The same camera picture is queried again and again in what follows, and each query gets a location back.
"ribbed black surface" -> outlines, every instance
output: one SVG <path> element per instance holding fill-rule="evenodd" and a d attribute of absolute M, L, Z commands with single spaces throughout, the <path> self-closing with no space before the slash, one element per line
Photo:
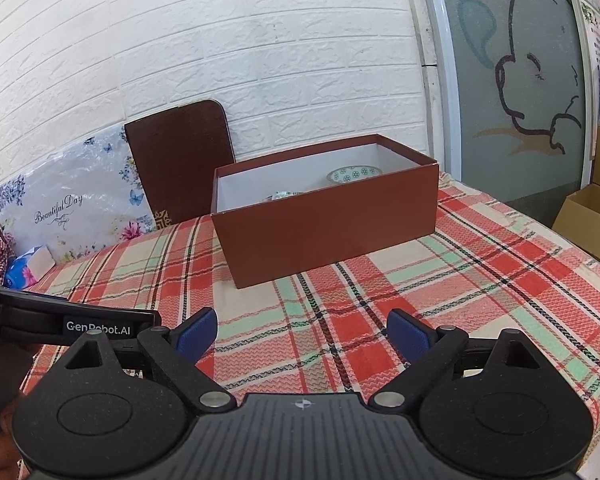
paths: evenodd
<path fill-rule="evenodd" d="M 45 480 L 36 473 L 31 480 Z M 468 480 L 436 459 L 408 421 L 366 409 L 355 394 L 247 396 L 207 415 L 154 467 L 125 480 Z M 562 475 L 556 480 L 576 479 Z"/>

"table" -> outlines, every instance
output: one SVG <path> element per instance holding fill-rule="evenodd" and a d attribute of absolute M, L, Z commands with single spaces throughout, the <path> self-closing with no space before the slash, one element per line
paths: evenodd
<path fill-rule="evenodd" d="M 218 339 L 198 366 L 232 391 L 368 396 L 404 363 L 386 339 L 392 308 L 476 337 L 521 328 L 587 403 L 600 438 L 600 264 L 492 197 L 440 175 L 436 233 L 237 290 L 211 219 L 170 226 L 58 267 L 33 290 L 157 309 L 174 327 L 215 308 Z M 30 390 L 61 349 L 47 346 Z"/>

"metal screw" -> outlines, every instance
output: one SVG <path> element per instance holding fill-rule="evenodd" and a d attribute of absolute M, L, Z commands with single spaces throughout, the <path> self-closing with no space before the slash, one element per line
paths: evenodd
<path fill-rule="evenodd" d="M 374 401 L 384 408 L 397 408 L 404 404 L 404 395 L 398 392 L 380 392 L 374 395 Z"/>
<path fill-rule="evenodd" d="M 221 408 L 229 403 L 231 397 L 225 392 L 207 392 L 200 396 L 200 402 L 208 408 Z"/>

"blue butterfly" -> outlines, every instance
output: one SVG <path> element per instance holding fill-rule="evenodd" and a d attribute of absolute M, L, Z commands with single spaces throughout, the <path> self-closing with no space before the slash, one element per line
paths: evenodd
<path fill-rule="evenodd" d="M 140 205 L 144 200 L 144 193 L 137 194 L 135 189 L 129 191 L 129 202 L 132 205 Z"/>

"pink flower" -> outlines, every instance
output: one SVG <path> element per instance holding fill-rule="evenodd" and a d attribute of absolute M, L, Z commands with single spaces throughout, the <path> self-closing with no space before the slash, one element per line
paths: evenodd
<path fill-rule="evenodd" d="M 140 224 L 138 222 L 129 222 L 129 225 L 122 230 L 123 240 L 133 240 L 142 234 Z"/>
<path fill-rule="evenodd" d="M 35 279 L 31 271 L 29 270 L 29 267 L 27 266 L 24 266 L 24 268 L 22 269 L 22 277 L 24 278 L 25 288 L 31 285 L 35 285 L 38 282 L 38 280 Z"/>

